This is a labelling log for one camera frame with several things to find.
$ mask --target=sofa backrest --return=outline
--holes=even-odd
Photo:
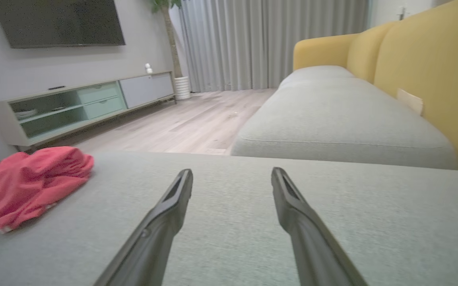
[[[356,77],[374,83],[379,48],[386,33],[397,23],[389,22],[360,33],[349,46],[347,69]]]
[[[407,18],[386,34],[374,85],[423,99],[423,116],[458,153],[458,0]]]

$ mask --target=white ribbed plant pot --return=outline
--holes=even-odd
[[[188,76],[177,77],[174,79],[176,86],[176,100],[185,100],[190,98],[190,82]]]

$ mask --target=tv stand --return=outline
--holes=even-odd
[[[0,133],[16,150],[34,147],[154,103],[175,98],[173,73],[156,72],[64,87],[0,101]],[[15,112],[35,110],[18,118]]]

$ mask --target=sofa seat cushion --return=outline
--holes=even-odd
[[[170,153],[94,154],[91,179],[0,235],[0,286],[91,286],[184,168],[164,286],[299,286],[270,182],[284,168],[370,286],[458,285],[458,171]]]
[[[298,87],[302,85],[315,85],[317,81],[331,78],[354,78],[347,69],[339,66],[316,66],[295,70],[287,76],[280,87]]]
[[[439,130],[358,78],[279,88],[240,130],[231,154],[458,169]]]

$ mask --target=mint green drawer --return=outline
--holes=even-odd
[[[79,89],[77,94],[82,103],[90,103],[93,101],[117,96],[118,85],[116,83],[108,83],[96,87],[88,87],[87,89]]]
[[[119,97],[91,103],[84,107],[88,119],[94,119],[121,109],[123,109],[123,105]]]

